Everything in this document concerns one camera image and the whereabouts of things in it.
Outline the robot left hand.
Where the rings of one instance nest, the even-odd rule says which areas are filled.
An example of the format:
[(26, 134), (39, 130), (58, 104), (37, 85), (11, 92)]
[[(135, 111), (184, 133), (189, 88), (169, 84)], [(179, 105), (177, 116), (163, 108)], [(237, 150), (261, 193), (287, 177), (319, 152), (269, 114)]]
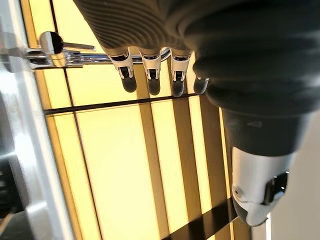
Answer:
[(317, 0), (77, 0), (100, 45), (187, 48), (222, 110), (237, 215), (255, 227), (285, 194), (320, 107)]

